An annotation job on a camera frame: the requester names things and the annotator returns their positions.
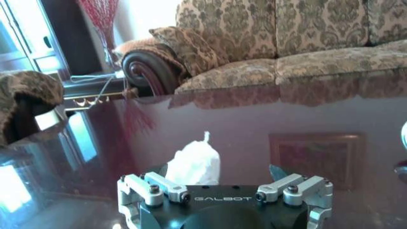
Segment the glass cabinet door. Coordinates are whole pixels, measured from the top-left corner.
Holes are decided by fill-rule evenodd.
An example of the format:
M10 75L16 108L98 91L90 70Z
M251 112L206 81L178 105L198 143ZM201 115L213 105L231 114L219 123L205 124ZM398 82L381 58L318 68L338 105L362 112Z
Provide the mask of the glass cabinet door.
M46 74L67 74L66 60L57 51L58 42L39 0L0 0L0 4L34 69Z
M32 70L32 65L0 5L0 71Z

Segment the bolt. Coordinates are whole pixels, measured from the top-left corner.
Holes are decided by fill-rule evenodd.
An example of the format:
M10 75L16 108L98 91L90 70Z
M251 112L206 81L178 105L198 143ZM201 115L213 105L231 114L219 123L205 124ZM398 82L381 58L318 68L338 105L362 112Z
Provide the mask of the bolt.
M255 194L255 199L258 202L263 202L266 200L266 194L263 192L258 192Z
M289 191L290 191L291 193L298 193L298 192L299 192L299 187L298 187L297 185L290 185L290 186L289 186Z
M161 192L161 187L158 185L151 185L150 186L150 193L151 194L158 194Z
M191 195L189 192L183 193L183 195L181 195L181 203L182 204L187 204L191 200Z

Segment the silver gripper bracket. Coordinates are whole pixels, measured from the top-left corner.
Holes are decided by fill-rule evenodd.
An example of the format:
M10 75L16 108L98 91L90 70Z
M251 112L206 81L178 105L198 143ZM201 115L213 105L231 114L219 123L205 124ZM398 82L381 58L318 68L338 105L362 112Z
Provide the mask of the silver gripper bracket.
M130 229L141 229L141 215L137 204L145 200L149 206L163 204L165 194L170 201L187 204L190 194L187 186L178 185L155 172L147 173L145 179L131 174L118 180L119 212L126 215Z
M319 176L307 179L299 174L291 174L277 182L259 186L255 197L262 203L273 203L281 195L289 205L301 206L303 201L307 203L307 229L322 229L325 219L333 215L333 183Z

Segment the dark wood table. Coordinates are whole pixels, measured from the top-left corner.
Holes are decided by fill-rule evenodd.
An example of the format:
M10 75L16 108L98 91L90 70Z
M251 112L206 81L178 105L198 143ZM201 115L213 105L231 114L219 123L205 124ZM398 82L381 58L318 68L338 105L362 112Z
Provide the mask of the dark wood table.
M301 104L278 95L273 87L219 90L78 112L2 150L0 228L125 227L121 175L165 164L205 131L221 154L222 184L271 183L273 163L333 181L326 228L406 228L407 184L395 168L406 168L407 98Z

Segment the tissue paper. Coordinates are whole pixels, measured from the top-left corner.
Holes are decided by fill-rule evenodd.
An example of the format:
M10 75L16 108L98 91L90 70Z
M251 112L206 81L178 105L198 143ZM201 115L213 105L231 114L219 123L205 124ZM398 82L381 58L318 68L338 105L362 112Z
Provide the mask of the tissue paper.
M203 141L194 141L179 150L169 162L166 178L181 185L218 185L221 158L211 147L210 132Z

